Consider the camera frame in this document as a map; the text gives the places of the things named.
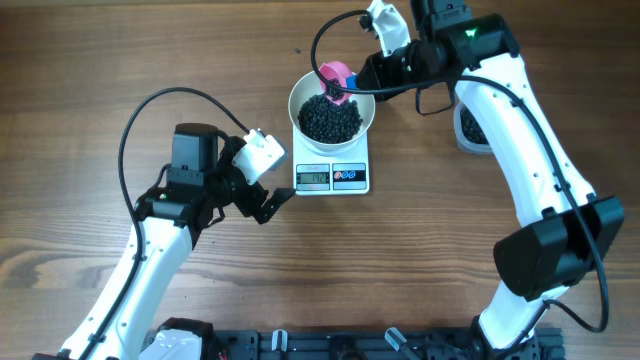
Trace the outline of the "pink scoop blue handle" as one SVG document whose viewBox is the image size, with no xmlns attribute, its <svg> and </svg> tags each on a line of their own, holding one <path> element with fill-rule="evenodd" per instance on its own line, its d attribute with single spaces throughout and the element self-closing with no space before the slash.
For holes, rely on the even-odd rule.
<svg viewBox="0 0 640 360">
<path fill-rule="evenodd" d="M 329 82 L 338 87 L 347 89 L 356 89 L 356 75 L 349 67 L 339 61 L 323 63 L 319 68 L 320 74 Z M 350 93 L 336 90 L 327 86 L 324 82 L 320 82 L 325 97 L 335 105 L 342 105 L 351 97 Z"/>
</svg>

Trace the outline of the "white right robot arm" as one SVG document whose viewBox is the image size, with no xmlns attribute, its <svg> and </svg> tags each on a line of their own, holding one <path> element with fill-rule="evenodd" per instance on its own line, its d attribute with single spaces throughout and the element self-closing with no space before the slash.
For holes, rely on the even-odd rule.
<svg viewBox="0 0 640 360">
<path fill-rule="evenodd" d="M 485 344 L 504 354 L 587 273 L 605 279 L 603 260 L 624 210 L 616 197 L 597 196 L 566 155 L 503 17 L 475 17 L 461 1 L 415 1 L 411 9 L 411 25 L 381 1 L 361 12 L 381 49 L 349 86 L 386 100 L 443 83 L 453 110 L 469 112 L 484 133 L 520 223 L 494 247 L 501 282 L 477 320 Z"/>
</svg>

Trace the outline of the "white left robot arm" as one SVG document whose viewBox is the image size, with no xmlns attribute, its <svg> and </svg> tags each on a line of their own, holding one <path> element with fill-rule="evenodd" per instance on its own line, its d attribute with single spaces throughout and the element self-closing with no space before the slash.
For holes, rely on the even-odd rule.
<svg viewBox="0 0 640 360">
<path fill-rule="evenodd" d="M 220 359 L 212 324 L 171 318 L 149 330 L 169 283 L 201 233 L 233 204 L 245 217 L 268 222 L 294 195 L 269 193 L 258 180 L 286 155 L 271 135 L 252 129 L 229 137 L 212 125 L 175 128 L 170 163 L 130 206 L 127 247 L 85 320 L 64 342 L 59 359 Z"/>
</svg>

